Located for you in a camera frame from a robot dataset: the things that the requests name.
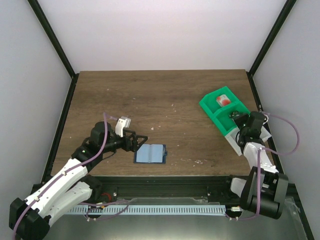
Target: black frame edge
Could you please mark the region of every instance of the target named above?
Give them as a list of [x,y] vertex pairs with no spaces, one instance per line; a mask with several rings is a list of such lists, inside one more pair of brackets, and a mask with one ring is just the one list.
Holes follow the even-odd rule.
[[56,129],[55,135],[54,135],[54,139],[53,139],[53,142],[51,145],[50,153],[49,153],[46,165],[45,165],[45,169],[44,169],[44,173],[43,173],[41,182],[47,182],[51,178],[51,171],[52,171],[55,159],[56,159],[59,143],[61,140],[62,133],[64,131],[69,108],[71,105],[71,100],[74,96],[74,92],[76,89],[78,78],[79,78],[79,73],[77,73],[75,75],[75,77],[71,80],[70,87],[69,87],[68,93],[66,95],[66,99],[65,99],[65,102],[63,105],[63,109],[62,109],[59,123],[58,123],[57,129]]
[[[250,74],[249,72],[246,72],[246,75],[248,77],[248,81],[249,81],[249,84],[250,84],[250,87],[251,87],[251,91],[252,91],[252,94],[253,94],[253,97],[254,97],[254,101],[255,101],[256,107],[258,108],[259,111],[263,111],[264,108],[262,107],[262,104],[261,104],[261,101],[260,101],[260,98],[259,98],[259,95],[258,95],[258,91],[257,91],[256,85],[255,85],[254,78],[253,78],[252,74]],[[264,127],[270,133],[270,129],[269,129],[268,123],[266,123],[264,125]],[[270,137],[267,142],[268,142],[269,147],[272,150],[277,151],[275,142],[273,140],[273,137]],[[271,153],[271,156],[272,156],[274,165],[276,166],[276,169],[278,169],[278,171],[281,174],[283,174],[284,173],[284,169],[283,169],[283,167],[281,165],[281,161],[280,161],[279,156],[277,154],[274,154],[274,153]]]
[[31,8],[33,9],[36,17],[38,18],[40,24],[42,25],[45,33],[48,36],[48,38],[50,39],[56,53],[58,54],[58,56],[61,59],[65,69],[69,73],[70,77],[73,79],[76,76],[76,73],[75,73],[73,67],[71,66],[62,46],[60,45],[56,34],[54,33],[53,29],[51,28],[51,25],[45,15],[44,11],[42,10],[38,0],[27,0],[27,1],[29,2]]
[[252,64],[252,67],[250,68],[249,73],[252,76],[254,76],[256,71],[258,70],[261,62],[263,61],[265,55],[267,54],[271,44],[274,42],[278,32],[280,31],[282,25],[286,21],[289,13],[291,12],[291,9],[294,7],[294,5],[296,3],[296,1],[297,0],[287,0],[285,2],[279,16],[277,17],[273,27],[271,28],[271,31],[269,32],[267,38],[265,39],[260,52],[256,56],[256,58]]
[[294,184],[289,184],[286,193],[287,193],[287,194],[286,194],[287,196],[293,198],[295,205],[296,205],[296,206],[298,207],[298,209],[300,210],[299,216],[300,216],[300,219],[301,219],[301,222],[302,222],[302,225],[303,225],[303,228],[304,228],[304,231],[305,231],[305,234],[306,234],[307,239],[308,239],[308,240],[314,240],[315,237],[314,237],[314,235],[313,235],[313,233],[312,233],[312,230],[311,230],[311,228],[310,228],[310,225],[309,225],[309,222],[308,222],[308,219],[307,219],[307,216],[306,216],[304,207],[303,207],[303,205],[302,205],[302,203],[301,203],[301,200],[300,200],[300,197],[299,197],[299,194],[298,194],[296,185],[294,185]]

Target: white bracket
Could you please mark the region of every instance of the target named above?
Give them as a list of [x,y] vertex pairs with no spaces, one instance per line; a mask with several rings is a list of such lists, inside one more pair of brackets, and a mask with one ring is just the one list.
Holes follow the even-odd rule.
[[[251,169],[252,167],[258,166],[258,150],[264,147],[265,146],[255,142],[249,142],[245,145],[243,155],[248,160]],[[261,165],[261,168],[267,172],[270,172],[273,174],[279,172],[276,169],[276,166],[274,166],[270,162],[269,157],[265,150],[262,150],[260,153],[260,165]]]
[[[30,196],[28,196],[26,200],[26,204],[29,205],[33,200],[38,198],[37,196],[50,184],[52,183],[59,175],[65,173],[69,168],[80,164],[81,162],[76,158],[70,158],[65,166],[56,174],[54,177],[50,179],[43,187],[41,187],[38,191],[34,192]],[[44,194],[42,197],[38,199],[38,201],[32,205],[32,209],[38,209],[38,214],[44,218],[47,216],[48,211],[54,205],[57,199],[59,199],[62,195],[65,194],[77,181],[79,181],[82,177],[87,175],[88,170],[84,166],[79,166],[72,171],[68,172],[64,176],[62,176],[58,181],[56,181]]]
[[130,123],[130,118],[125,116],[120,117],[115,126],[115,134],[119,135],[122,138],[124,136],[124,128],[129,128]]
[[88,184],[82,181],[78,182],[73,188],[60,197],[47,212],[46,215],[51,216],[49,220],[50,227],[74,206],[88,200],[91,194],[92,189]]

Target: red object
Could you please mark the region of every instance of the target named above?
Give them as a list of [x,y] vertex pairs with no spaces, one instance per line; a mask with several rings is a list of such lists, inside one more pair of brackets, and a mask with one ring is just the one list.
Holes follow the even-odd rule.
[[226,106],[226,105],[230,104],[231,101],[229,99],[225,99],[225,100],[222,100],[221,103],[222,103],[223,106]]
[[101,194],[101,196],[108,196],[108,198],[109,198],[109,203],[111,202],[112,197],[111,197],[111,195],[110,195],[109,193],[104,192],[104,193]]

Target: ventilation grill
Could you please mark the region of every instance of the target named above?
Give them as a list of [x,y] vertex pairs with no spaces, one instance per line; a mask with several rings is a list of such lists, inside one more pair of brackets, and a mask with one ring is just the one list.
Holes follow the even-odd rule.
[[[90,215],[113,215],[123,210],[126,205],[110,205],[104,209],[94,209]],[[67,215],[83,215],[88,211],[88,206],[77,205]],[[130,205],[122,215],[202,215],[224,216],[224,205]]]

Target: cable connector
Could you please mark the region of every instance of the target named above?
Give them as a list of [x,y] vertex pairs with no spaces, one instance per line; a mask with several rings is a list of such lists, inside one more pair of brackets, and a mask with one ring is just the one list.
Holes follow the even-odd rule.
[[232,206],[231,211],[232,212],[242,212],[242,208],[240,206]]
[[125,116],[120,117],[115,126],[115,134],[119,135],[122,138],[124,136],[124,128],[129,128],[130,123],[130,118]]

